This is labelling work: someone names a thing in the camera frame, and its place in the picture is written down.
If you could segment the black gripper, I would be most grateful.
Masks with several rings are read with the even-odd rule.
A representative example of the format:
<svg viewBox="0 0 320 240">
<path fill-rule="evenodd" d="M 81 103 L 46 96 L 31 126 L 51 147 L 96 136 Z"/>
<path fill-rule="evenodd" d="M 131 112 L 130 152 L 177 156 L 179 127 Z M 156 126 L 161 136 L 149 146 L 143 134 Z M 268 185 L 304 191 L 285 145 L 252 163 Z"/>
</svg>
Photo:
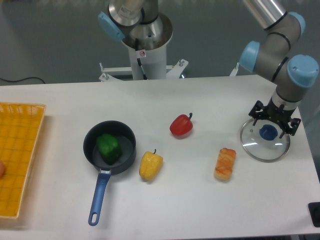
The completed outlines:
<svg viewBox="0 0 320 240">
<path fill-rule="evenodd" d="M 279 138 L 284 135 L 294 136 L 301 123 L 300 118 L 291 118 L 294 110 L 284 110 L 284 108 L 277 107 L 274 104 L 268 104 L 266 107 L 259 100 L 256 101 L 253 108 L 248 115 L 253 119 L 253 126 L 256 125 L 258 120 L 269 120 L 278 124 L 281 129 Z"/>
</svg>

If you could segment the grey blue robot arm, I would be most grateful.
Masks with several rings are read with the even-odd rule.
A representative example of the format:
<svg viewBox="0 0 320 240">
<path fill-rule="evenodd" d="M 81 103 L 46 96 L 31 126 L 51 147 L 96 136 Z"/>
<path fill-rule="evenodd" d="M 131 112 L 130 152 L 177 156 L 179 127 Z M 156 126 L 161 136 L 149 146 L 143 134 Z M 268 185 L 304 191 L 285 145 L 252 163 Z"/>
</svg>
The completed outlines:
<svg viewBox="0 0 320 240">
<path fill-rule="evenodd" d="M 254 121 L 273 122 L 282 135 L 293 136 L 301 121 L 292 114 L 320 71 L 317 61 L 308 55 L 287 57 L 304 33 L 305 20 L 295 12 L 287 12 L 275 0 L 246 0 L 244 5 L 267 37 L 262 43 L 251 41 L 239 65 L 276 85 L 269 103 L 257 102 L 249 115 Z M 166 46 L 173 27 L 159 12 L 156 0 L 112 0 L 97 19 L 107 35 L 127 47 L 135 80 L 178 78 L 187 65 L 180 61 L 173 68 L 167 66 Z"/>
</svg>

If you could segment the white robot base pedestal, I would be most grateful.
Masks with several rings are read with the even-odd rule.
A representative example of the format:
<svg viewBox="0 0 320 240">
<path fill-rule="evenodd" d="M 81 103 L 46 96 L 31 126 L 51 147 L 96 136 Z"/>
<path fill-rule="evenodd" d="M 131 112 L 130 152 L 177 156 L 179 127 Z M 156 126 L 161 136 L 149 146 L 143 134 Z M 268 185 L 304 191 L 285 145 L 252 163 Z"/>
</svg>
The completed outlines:
<svg viewBox="0 0 320 240">
<path fill-rule="evenodd" d="M 100 63 L 101 82 L 119 81 L 121 76 L 132 77 L 133 80 L 161 80 L 185 78 L 184 70 L 189 64 L 186 59 L 179 59 L 176 64 L 167 65 L 167 45 L 173 35 L 170 20 L 162 13 L 148 24 L 138 24 L 125 38 L 123 31 L 106 13 L 98 15 L 101 28 L 114 40 L 127 47 L 130 67 L 104 68 Z"/>
</svg>

